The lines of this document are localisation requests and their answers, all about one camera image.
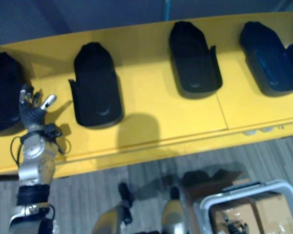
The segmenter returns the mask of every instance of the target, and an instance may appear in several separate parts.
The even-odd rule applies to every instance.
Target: yellow shelf
[[[175,86],[168,47],[172,21],[34,39],[0,46],[0,52],[22,64],[36,90],[58,96],[46,123],[61,126],[67,141],[61,139],[60,144],[71,144],[69,153],[57,158],[56,176],[67,176],[293,135],[292,128],[256,137],[240,133],[293,124],[293,94],[264,96],[246,66],[238,40],[250,20],[271,27],[285,45],[293,42],[293,13],[190,20],[204,32],[209,46],[216,45],[223,77],[217,94],[197,100],[182,98]],[[112,55],[125,108],[119,124],[101,130],[76,123],[68,83],[75,79],[74,58],[91,41],[100,42]],[[9,152],[13,137],[0,137],[0,174],[16,170]]]

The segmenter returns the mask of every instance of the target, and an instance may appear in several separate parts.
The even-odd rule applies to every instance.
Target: black wire
[[[16,136],[12,139],[11,144],[10,144],[10,153],[11,153],[11,157],[13,158],[14,162],[16,163],[17,167],[20,167],[20,153],[21,153],[21,146],[22,144],[19,146],[18,148],[18,155],[17,155],[17,159],[15,159],[14,154],[13,154],[13,143],[15,141],[15,139],[20,138],[20,136]]]
[[[54,220],[55,218],[55,209],[54,209],[54,206],[50,204],[50,207],[52,208],[53,210],[53,215],[52,215],[52,220]]]

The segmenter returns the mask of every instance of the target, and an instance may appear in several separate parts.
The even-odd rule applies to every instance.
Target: brown box
[[[194,201],[203,199],[212,194],[217,194],[221,192],[222,189],[232,186],[233,184],[241,184],[236,180],[240,175],[241,172],[227,172],[221,176],[221,178],[213,178],[207,182],[198,181],[191,185],[185,185],[182,183],[182,189],[186,200],[186,216],[188,218],[188,223],[190,224],[189,228],[191,234],[204,234],[200,232],[197,217],[193,208]]]
[[[284,195],[267,193],[249,201],[263,233],[293,234],[293,218]]]
[[[252,206],[245,200],[235,200],[214,205],[210,209],[210,214],[213,220],[214,233],[220,231],[229,233],[224,220],[224,214],[226,214],[230,221],[240,224],[247,223],[251,234],[260,234]]]

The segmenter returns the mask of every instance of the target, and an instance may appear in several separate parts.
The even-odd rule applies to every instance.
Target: robotic hand
[[[33,87],[25,84],[20,91],[20,117],[27,129],[21,137],[23,163],[19,166],[20,187],[17,206],[10,220],[9,234],[52,234],[53,218],[46,215],[52,205],[48,203],[50,184],[55,171],[54,158],[63,150],[56,142],[62,133],[55,124],[44,124],[46,110],[56,100],[50,95],[38,107],[40,93],[33,95]]]

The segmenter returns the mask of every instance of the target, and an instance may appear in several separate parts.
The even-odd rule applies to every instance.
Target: gray carpet
[[[243,170],[242,177],[268,181],[285,179],[293,185],[293,137],[197,153],[148,163],[56,179],[50,201],[62,234],[90,234],[99,215],[120,201],[119,182],[136,192],[133,223],[123,233],[160,229],[161,212],[168,201],[169,183],[185,172],[203,169],[212,175],[219,168]],[[6,233],[16,202],[18,182],[0,181],[0,234]]]

